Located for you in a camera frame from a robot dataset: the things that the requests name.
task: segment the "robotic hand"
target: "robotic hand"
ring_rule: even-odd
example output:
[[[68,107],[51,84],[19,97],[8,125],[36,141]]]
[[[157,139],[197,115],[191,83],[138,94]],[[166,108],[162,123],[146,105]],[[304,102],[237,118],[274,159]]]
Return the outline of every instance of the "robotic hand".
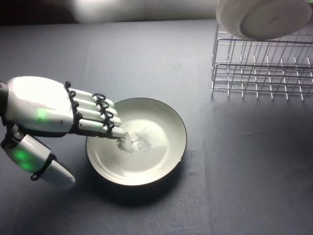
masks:
[[[7,133],[0,144],[20,168],[39,178],[69,188],[72,174],[50,148],[36,139],[66,134],[117,139],[124,135],[114,104],[102,94],[90,94],[42,77],[0,81],[0,116]]]

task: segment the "table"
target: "table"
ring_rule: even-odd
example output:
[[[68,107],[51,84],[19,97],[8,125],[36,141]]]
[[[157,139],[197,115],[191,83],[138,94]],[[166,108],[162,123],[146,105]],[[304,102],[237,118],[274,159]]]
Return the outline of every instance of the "table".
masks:
[[[32,182],[1,149],[0,235],[312,234],[312,99],[225,92],[211,98],[215,26],[1,27],[1,80],[43,76],[115,102],[158,99],[182,117],[188,144],[170,187],[133,204],[119,200],[120,189],[97,184],[84,137],[41,138],[70,167],[70,190]]]

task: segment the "metal wire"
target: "metal wire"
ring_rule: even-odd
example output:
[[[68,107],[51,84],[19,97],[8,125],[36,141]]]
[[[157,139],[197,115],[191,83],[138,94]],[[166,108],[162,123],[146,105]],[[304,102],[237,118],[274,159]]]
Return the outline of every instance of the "metal wire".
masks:
[[[313,27],[275,40],[254,41],[231,36],[216,28],[212,56],[214,91],[298,95],[313,94]]]

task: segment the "green light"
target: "green light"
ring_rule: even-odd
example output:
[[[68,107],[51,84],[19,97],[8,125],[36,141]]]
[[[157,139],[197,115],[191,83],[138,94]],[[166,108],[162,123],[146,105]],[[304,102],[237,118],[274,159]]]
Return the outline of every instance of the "green light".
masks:
[[[38,118],[45,118],[46,114],[47,114],[47,112],[45,109],[38,109],[37,110],[37,117]]]
[[[18,164],[20,166],[20,168],[22,168],[23,170],[29,171],[29,172],[33,172],[33,164],[30,163],[21,163]]]
[[[23,150],[17,150],[14,153],[14,158],[18,161],[25,161],[29,159],[29,154]]]

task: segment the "plate rim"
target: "plate rim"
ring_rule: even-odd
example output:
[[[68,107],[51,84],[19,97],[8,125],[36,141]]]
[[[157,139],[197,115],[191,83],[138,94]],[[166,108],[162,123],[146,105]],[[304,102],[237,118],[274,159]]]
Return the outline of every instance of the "plate rim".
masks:
[[[153,182],[159,181],[160,179],[164,178],[165,176],[167,176],[168,174],[170,174],[170,173],[177,167],[177,165],[181,162],[181,159],[182,159],[184,153],[186,152],[187,143],[188,143],[187,129],[186,129],[186,125],[185,125],[184,121],[182,120],[181,116],[175,111],[175,109],[173,109],[173,108],[172,108],[171,106],[169,106],[168,104],[166,104],[166,103],[164,103],[164,102],[162,102],[162,101],[160,101],[160,100],[153,99],[153,98],[134,97],[134,98],[129,98],[129,99],[121,100],[121,101],[119,101],[119,102],[114,103],[114,105],[116,105],[116,104],[118,104],[118,103],[120,103],[120,102],[123,102],[123,101],[132,100],[132,99],[150,99],[150,100],[154,100],[154,101],[160,102],[160,103],[162,103],[162,104],[168,106],[169,108],[171,108],[171,109],[178,115],[178,117],[180,118],[181,123],[182,123],[182,125],[183,125],[183,127],[184,127],[184,129],[185,129],[186,142],[185,142],[185,148],[184,148],[184,151],[183,151],[183,153],[182,153],[182,155],[181,155],[181,157],[180,157],[180,160],[179,160],[179,161],[177,162],[177,164],[176,164],[168,173],[166,173],[164,176],[162,176],[161,178],[158,178],[158,179],[156,179],[156,180],[153,180],[153,181],[144,183],[144,184],[123,184],[123,183],[121,183],[121,182],[113,181],[113,180],[111,180],[111,179],[108,179],[107,177],[105,177],[103,174],[101,174],[101,172],[99,172],[99,171],[94,167],[94,165],[92,164],[92,162],[90,161],[90,158],[89,158],[89,156],[88,156],[88,152],[87,152],[87,139],[88,139],[89,136],[86,136],[86,140],[85,140],[85,153],[86,153],[86,155],[87,155],[87,159],[88,159],[89,163],[91,164],[92,168],[93,168],[100,176],[102,176],[104,179],[106,179],[106,180],[108,180],[108,181],[110,181],[110,182],[112,182],[112,183],[115,183],[115,184],[118,184],[118,185],[122,185],[122,186],[142,186],[142,185],[148,185],[148,184],[151,184],[151,183],[153,183]]]

